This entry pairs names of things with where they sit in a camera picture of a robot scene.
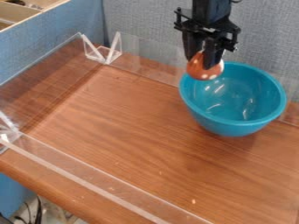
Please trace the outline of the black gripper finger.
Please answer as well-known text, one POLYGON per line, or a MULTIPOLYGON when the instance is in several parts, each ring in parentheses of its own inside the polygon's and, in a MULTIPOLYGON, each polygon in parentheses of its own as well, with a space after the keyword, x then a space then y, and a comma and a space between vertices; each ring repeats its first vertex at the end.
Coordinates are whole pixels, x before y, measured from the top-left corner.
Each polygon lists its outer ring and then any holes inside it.
POLYGON ((206 70, 215 67, 222 60, 224 53, 223 44, 215 38, 206 38, 203 41, 203 67, 206 70))
POLYGON ((195 32, 184 31, 182 33, 183 49, 186 59, 191 60, 194 55, 203 50, 204 37, 195 32))

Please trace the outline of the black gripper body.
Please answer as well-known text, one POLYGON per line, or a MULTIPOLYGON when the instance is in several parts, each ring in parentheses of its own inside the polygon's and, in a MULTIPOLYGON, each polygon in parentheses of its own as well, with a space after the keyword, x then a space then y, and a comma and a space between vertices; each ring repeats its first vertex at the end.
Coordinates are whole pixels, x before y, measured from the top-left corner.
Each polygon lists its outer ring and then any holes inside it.
POLYGON ((178 7, 174 28, 214 38, 226 50, 236 50, 240 28, 230 21, 232 4, 239 0, 191 0, 191 8, 178 7))

